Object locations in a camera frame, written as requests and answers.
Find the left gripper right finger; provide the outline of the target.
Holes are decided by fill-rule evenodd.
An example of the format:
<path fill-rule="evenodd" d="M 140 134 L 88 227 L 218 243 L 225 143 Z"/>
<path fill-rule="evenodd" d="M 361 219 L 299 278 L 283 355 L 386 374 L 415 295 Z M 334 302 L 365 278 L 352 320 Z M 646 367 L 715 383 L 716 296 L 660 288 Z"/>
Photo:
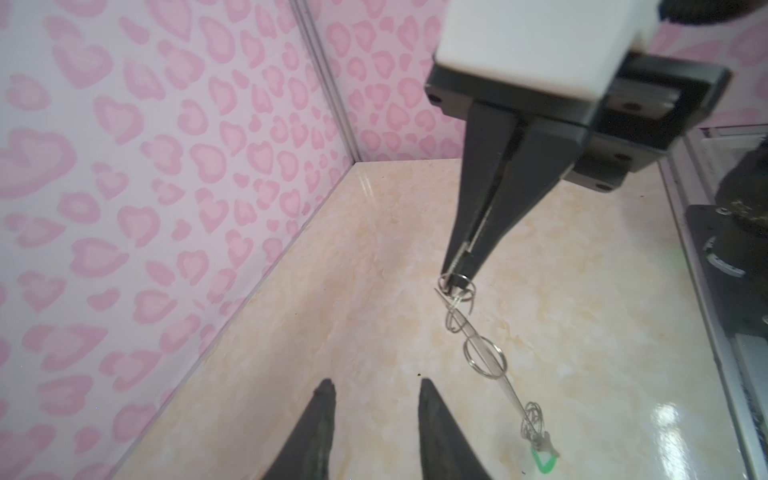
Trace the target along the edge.
<path fill-rule="evenodd" d="M 423 479 L 490 479 L 435 384 L 423 378 L 418 403 Z"/>

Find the metal key holder plate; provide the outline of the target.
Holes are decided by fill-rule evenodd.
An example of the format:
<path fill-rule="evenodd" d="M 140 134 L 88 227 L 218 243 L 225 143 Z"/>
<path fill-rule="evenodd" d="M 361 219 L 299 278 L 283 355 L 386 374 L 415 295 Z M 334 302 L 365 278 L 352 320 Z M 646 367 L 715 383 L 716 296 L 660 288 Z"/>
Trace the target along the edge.
<path fill-rule="evenodd" d="M 521 400 L 508 373 L 506 355 L 493 341 L 481 335 L 470 321 L 477 296 L 475 284 L 465 275 L 445 273 L 438 278 L 435 291 L 446 309 L 445 328 L 452 334 L 464 336 L 462 353 L 470 368 L 500 386 L 521 417 L 520 436 L 529 443 L 530 451 L 533 447 L 556 450 L 545 429 L 541 406 Z"/>

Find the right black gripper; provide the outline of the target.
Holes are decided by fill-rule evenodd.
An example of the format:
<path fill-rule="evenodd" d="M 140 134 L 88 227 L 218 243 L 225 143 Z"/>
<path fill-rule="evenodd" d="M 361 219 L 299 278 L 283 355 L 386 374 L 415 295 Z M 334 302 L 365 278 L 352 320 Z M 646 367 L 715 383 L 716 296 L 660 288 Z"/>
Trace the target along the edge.
<path fill-rule="evenodd" d="M 721 65 L 629 54 L 607 92 L 588 101 L 433 66 L 425 84 L 430 103 L 466 121 L 456 218 L 441 273 L 474 279 L 503 237 L 574 165 L 567 180 L 617 189 L 707 119 L 731 79 Z"/>

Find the key with green tag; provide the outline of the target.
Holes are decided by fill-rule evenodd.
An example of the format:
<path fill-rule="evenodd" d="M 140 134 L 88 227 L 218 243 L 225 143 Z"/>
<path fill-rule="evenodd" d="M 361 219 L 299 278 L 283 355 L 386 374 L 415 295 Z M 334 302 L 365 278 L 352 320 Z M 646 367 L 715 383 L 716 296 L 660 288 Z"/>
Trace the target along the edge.
<path fill-rule="evenodd" d="M 552 473 L 559 459 L 559 453 L 552 449 L 537 449 L 533 447 L 531 454 L 537 470 L 542 475 Z"/>

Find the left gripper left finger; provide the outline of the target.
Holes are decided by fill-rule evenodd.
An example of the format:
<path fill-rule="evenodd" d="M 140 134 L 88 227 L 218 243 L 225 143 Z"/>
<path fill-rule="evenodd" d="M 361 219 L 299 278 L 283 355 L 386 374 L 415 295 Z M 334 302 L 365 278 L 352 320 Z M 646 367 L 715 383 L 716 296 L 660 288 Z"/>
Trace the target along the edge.
<path fill-rule="evenodd" d="M 315 388 L 263 479 L 328 479 L 335 430 L 336 389 L 331 379 Z"/>

